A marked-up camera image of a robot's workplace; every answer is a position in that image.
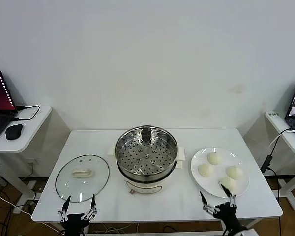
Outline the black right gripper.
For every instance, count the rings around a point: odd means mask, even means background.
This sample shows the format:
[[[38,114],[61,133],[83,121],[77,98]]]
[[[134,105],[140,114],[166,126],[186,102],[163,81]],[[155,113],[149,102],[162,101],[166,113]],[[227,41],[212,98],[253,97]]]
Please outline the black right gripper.
[[[235,230],[240,227],[240,222],[236,217],[237,205],[236,205],[236,195],[233,195],[230,190],[225,187],[223,184],[220,184],[223,191],[229,198],[228,202],[212,206],[208,204],[203,193],[200,191],[201,200],[203,203],[203,210],[210,215],[213,215],[214,218],[220,219],[226,226],[227,230]]]

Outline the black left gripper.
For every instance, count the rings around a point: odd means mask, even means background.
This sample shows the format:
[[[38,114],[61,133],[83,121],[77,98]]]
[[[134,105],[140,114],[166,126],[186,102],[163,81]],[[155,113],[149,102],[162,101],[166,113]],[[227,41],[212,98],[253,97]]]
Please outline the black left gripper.
[[[68,196],[67,200],[62,205],[61,210],[58,211],[58,215],[61,218],[61,225],[64,228],[64,236],[84,236],[84,229],[90,224],[90,221],[97,214],[95,194],[92,196],[90,209],[83,215],[70,214],[67,216],[67,210],[70,204],[71,196]]]

